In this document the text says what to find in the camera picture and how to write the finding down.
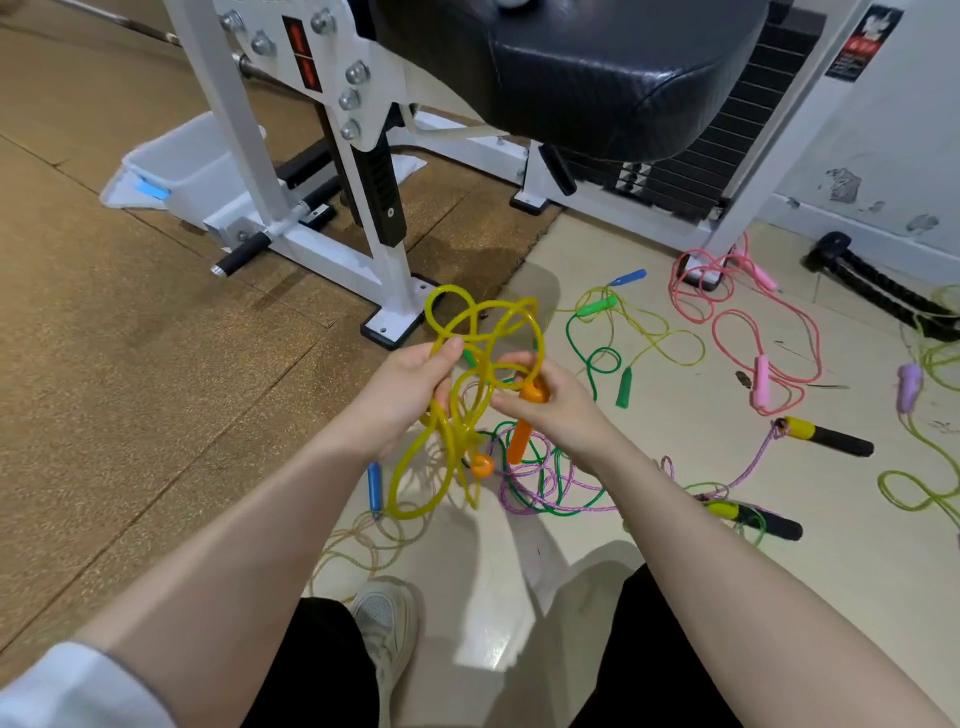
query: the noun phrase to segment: blue tag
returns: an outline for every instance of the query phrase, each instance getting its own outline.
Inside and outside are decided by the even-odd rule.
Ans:
[[[163,187],[157,187],[155,184],[150,184],[149,182],[144,180],[142,177],[140,178],[140,182],[136,184],[136,187],[134,189],[137,192],[142,192],[143,194],[149,197],[153,197],[155,200],[163,201],[163,200],[166,200],[168,197],[170,197],[169,189],[163,189]]]

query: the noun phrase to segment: white metal frame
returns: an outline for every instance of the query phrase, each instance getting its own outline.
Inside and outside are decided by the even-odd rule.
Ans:
[[[442,105],[454,113],[476,114],[435,79],[378,44],[359,37],[346,0],[323,3],[302,0],[282,6],[270,0],[215,0],[213,3],[165,0],[165,3],[248,190],[207,218],[208,229],[228,249],[238,244],[240,233],[277,231],[272,250],[378,304],[379,310],[364,324],[369,330],[367,334],[389,347],[400,343],[419,321],[424,302],[435,286],[410,275],[402,243],[391,247],[378,239],[370,206],[361,191],[353,148],[372,149],[391,104],[394,101],[410,103],[406,92],[408,80],[421,96],[419,101]],[[230,11],[237,12],[243,22],[243,29],[235,32],[237,41],[259,68],[324,104],[335,129],[341,129],[350,121],[359,127],[359,134],[351,141],[335,134],[328,142],[335,143],[340,152],[346,175],[344,183],[355,192],[357,212],[371,255],[358,253],[305,226],[289,224],[291,215],[297,215],[295,205],[299,198],[323,180],[317,179],[318,175],[298,188],[297,198],[277,181],[221,28],[220,16]],[[332,13],[335,33],[321,35],[311,30],[311,17],[321,11]],[[298,16],[307,31],[323,93],[302,85],[283,25],[284,14]],[[252,40],[258,33],[273,42],[272,53],[258,55],[253,51]],[[370,77],[361,84],[351,85],[347,81],[347,69],[358,61],[370,69]],[[362,103],[359,109],[345,111],[337,100],[344,90],[352,87],[360,93]]]
[[[227,247],[232,247],[239,231],[249,234],[274,229],[273,226],[290,216],[297,201],[290,199],[277,184],[221,31],[218,14],[236,12],[243,27],[234,34],[251,61],[323,104],[334,129],[345,132],[351,127],[351,133],[335,134],[336,138],[329,141],[340,151],[345,183],[356,192],[357,211],[372,255],[359,254],[299,225],[284,231],[273,249],[378,303],[382,308],[369,326],[389,341],[401,338],[421,315],[423,300],[432,285],[410,276],[402,245],[385,246],[377,238],[370,207],[360,193],[353,148],[361,151],[373,148],[394,102],[402,107],[419,103],[479,119],[478,114],[434,77],[379,44],[361,38],[347,0],[288,0],[282,4],[276,0],[213,0],[212,6],[196,0],[165,2],[249,190],[249,196],[221,210],[207,221],[208,226],[221,235]],[[420,147],[518,184],[521,189],[516,198],[527,206],[539,207],[553,201],[679,251],[703,249],[712,255],[722,255],[732,248],[783,175],[849,93],[851,84],[828,78],[824,72],[869,2],[858,0],[836,38],[825,46],[817,60],[811,61],[818,64],[817,72],[797,96],[796,104],[764,154],[747,171],[719,220],[690,224],[665,210],[639,205],[589,182],[579,182],[577,191],[565,196],[547,170],[537,141],[531,142],[527,149],[499,138],[503,133],[490,127],[468,127],[423,110],[417,113],[414,124],[410,124],[408,118],[406,128],[391,130],[388,139],[392,145]],[[319,13],[332,16],[334,33],[311,28],[311,19]],[[283,15],[296,16],[303,23],[324,91],[303,86]],[[257,54],[252,41],[264,35],[273,42],[273,47],[267,54]],[[348,70],[358,62],[369,69],[369,78],[351,84]],[[349,89],[359,93],[359,108],[347,110],[338,104],[340,95]],[[692,256],[689,265],[699,262]]]
[[[900,0],[901,5],[908,2],[909,0]],[[826,44],[816,59],[811,59],[810,62],[816,63],[816,70],[810,82],[797,95],[796,103],[763,154],[747,170],[743,182],[737,187],[731,204],[720,220],[704,220],[694,225],[665,210],[642,206],[612,194],[591,182],[578,182],[578,189],[574,194],[564,195],[543,163],[537,141],[531,143],[527,165],[522,173],[521,189],[516,194],[516,199],[530,207],[541,207],[547,201],[552,201],[623,230],[656,240],[678,251],[702,249],[714,256],[727,253],[747,226],[760,214],[780,180],[850,93],[852,84],[824,74],[870,4],[871,0],[859,0],[855,3],[837,35]],[[421,126],[427,128],[450,129],[462,126],[424,111],[417,114],[417,119]],[[501,139],[435,141],[412,136],[403,129],[392,130],[388,137],[394,144],[427,149],[507,182],[517,183],[520,177],[516,159],[523,148]],[[692,255],[687,267],[704,262]]]

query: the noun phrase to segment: wall stain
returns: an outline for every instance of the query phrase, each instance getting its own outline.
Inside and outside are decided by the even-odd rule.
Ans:
[[[917,215],[906,224],[907,232],[927,232],[940,225],[940,218],[936,215]]]
[[[828,169],[827,174],[833,177],[833,185],[830,187],[830,200],[846,205],[855,203],[856,194],[860,191],[860,183],[863,180],[846,167]]]

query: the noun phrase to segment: blue jump rope handle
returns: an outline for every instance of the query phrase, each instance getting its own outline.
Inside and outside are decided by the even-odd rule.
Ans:
[[[367,466],[367,492],[370,496],[370,509],[373,511],[373,519],[380,520],[380,513],[383,511],[383,485],[380,464],[375,460]]]
[[[626,276],[620,276],[617,280],[611,280],[607,285],[611,288],[617,285],[625,285],[626,283],[633,283],[635,280],[645,279],[647,277],[646,268],[640,268],[638,271],[633,271],[628,273]]]

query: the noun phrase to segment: black pants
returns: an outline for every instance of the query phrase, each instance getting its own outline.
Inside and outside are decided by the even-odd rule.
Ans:
[[[349,704],[351,726],[377,725],[373,662],[353,616],[338,601],[301,599],[243,728],[313,715],[325,695]],[[646,567],[624,582],[596,688],[571,728],[636,725],[644,713],[656,723],[740,725]]]

